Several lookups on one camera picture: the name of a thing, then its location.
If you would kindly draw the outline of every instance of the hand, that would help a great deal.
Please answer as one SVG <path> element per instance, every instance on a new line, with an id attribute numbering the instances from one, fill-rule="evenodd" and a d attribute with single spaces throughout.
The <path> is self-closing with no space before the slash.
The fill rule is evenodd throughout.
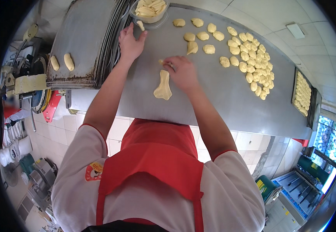
<path id="1" fill-rule="evenodd" d="M 195 66 L 185 56 L 168 57 L 164 60 L 164 63 L 163 67 L 169 72 L 177 87 L 184 93 L 189 94 L 200 87 Z M 172 63 L 176 70 L 167 63 Z"/>
<path id="2" fill-rule="evenodd" d="M 120 60 L 132 64 L 141 55 L 146 36 L 147 31 L 144 31 L 138 40 L 136 40 L 133 35 L 133 23 L 124 28 L 119 36 Z"/>

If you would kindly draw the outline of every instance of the human arm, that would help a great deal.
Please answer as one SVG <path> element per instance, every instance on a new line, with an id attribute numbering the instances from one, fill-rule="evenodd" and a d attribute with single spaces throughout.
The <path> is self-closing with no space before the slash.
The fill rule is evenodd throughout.
<path id="1" fill-rule="evenodd" d="M 164 62 L 172 63 L 175 67 L 173 69 L 167 64 L 164 65 L 177 87 L 188 96 L 194 109 L 201 137 L 211 159 L 214 160 L 217 155 L 227 150 L 237 152 L 229 128 L 198 82 L 193 63 L 184 56 L 169 57 Z"/>
<path id="2" fill-rule="evenodd" d="M 147 31 L 144 31 L 136 40 L 133 36 L 133 23 L 120 32 L 120 60 L 88 108 L 84 124 L 92 125 L 105 136 L 113 124 L 128 70 L 133 61 L 142 53 L 146 36 Z"/>

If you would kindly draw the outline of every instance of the red apron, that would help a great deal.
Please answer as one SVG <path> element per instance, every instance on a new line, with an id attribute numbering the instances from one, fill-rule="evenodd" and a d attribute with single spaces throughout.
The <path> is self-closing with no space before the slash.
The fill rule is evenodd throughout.
<path id="1" fill-rule="evenodd" d="M 198 161 L 188 125 L 135 119 L 124 135 L 120 152 L 105 160 L 96 208 L 96 225 L 103 224 L 105 197 L 129 176 L 146 172 L 193 202 L 195 231 L 203 232 L 200 199 L 203 163 Z"/>

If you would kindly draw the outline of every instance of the person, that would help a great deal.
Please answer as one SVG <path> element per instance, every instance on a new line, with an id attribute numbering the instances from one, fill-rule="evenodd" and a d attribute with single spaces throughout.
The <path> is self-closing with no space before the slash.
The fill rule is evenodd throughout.
<path id="1" fill-rule="evenodd" d="M 189 98 L 211 161 L 198 161 L 188 125 L 137 118 L 120 152 L 107 156 L 105 138 L 146 37 L 144 31 L 136 40 L 132 23 L 120 33 L 120 60 L 92 101 L 53 186 L 59 225 L 65 232 L 261 231 L 261 193 L 184 56 L 166 58 L 164 68 Z"/>

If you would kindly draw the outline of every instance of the white t-shirt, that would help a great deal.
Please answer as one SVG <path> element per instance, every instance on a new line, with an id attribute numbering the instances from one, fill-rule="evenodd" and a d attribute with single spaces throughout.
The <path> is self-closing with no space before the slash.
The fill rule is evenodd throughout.
<path id="1" fill-rule="evenodd" d="M 65 232 L 96 225 L 100 170 L 107 159 L 106 143 L 84 125 L 70 144 L 52 192 L 55 218 Z M 227 151 L 204 164 L 200 191 L 204 231 L 261 231 L 264 204 L 242 157 Z M 191 201 L 145 173 L 128 178 L 105 198 L 103 223 L 142 218 L 171 232 L 195 231 Z"/>

